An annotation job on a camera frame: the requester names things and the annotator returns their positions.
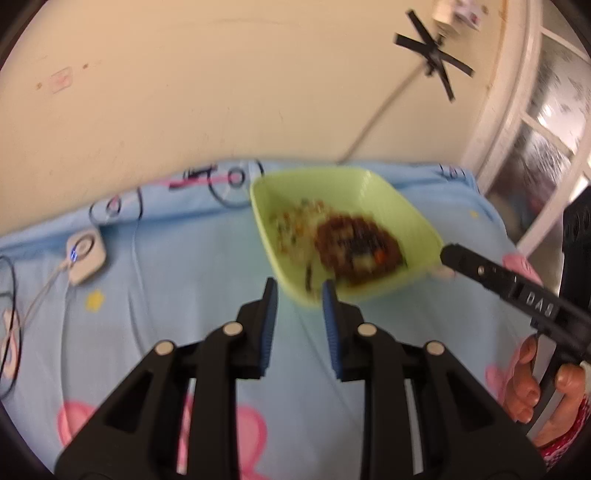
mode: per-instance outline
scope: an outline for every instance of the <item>finger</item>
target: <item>finger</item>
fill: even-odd
[[[522,423],[528,423],[534,416],[534,410],[520,400],[515,393],[512,382],[507,384],[504,406],[513,421],[519,420]]]
[[[531,364],[518,364],[515,366],[513,377],[510,380],[517,397],[530,407],[535,407],[540,401],[540,386],[531,374]]]
[[[585,371],[577,365],[563,365],[556,374],[555,386],[564,398],[548,422],[554,434],[560,436],[568,432],[577,419],[585,395]]]
[[[538,349],[538,340],[534,335],[527,337],[525,342],[521,345],[519,350],[519,364],[524,365],[530,363]]]

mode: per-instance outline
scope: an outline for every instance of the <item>cream wall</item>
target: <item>cream wall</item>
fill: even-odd
[[[502,38],[481,2],[455,103],[420,76],[354,158],[459,162]],[[49,0],[0,72],[0,233],[197,164],[340,158],[421,62],[408,8],[434,31],[431,0]]]

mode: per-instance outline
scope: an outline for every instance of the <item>white device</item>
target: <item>white device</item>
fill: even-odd
[[[66,258],[71,285],[78,285],[97,272],[107,258],[99,230],[89,228],[72,235],[66,242]]]

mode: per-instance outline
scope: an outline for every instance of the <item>metal rivet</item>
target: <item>metal rivet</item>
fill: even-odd
[[[357,332],[364,337],[373,337],[378,333],[378,329],[371,323],[362,323],[357,327]]]
[[[242,324],[238,322],[227,323],[223,326],[223,332],[229,337],[238,335],[240,332],[242,332]]]
[[[445,352],[445,347],[440,342],[429,342],[427,344],[427,352],[431,355],[441,355]]]
[[[164,342],[160,342],[158,345],[156,345],[154,350],[159,355],[168,355],[174,350],[174,345],[169,340],[165,340]]]

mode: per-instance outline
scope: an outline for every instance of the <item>human hand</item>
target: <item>human hand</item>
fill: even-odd
[[[528,423],[534,415],[534,407],[540,401],[540,386],[532,376],[531,365],[537,346],[534,336],[523,343],[513,377],[507,383],[503,408],[513,421]],[[556,440],[574,425],[585,394],[585,371],[578,365],[562,365],[554,385],[556,390],[564,394],[564,398],[534,439],[536,447],[543,447]]]

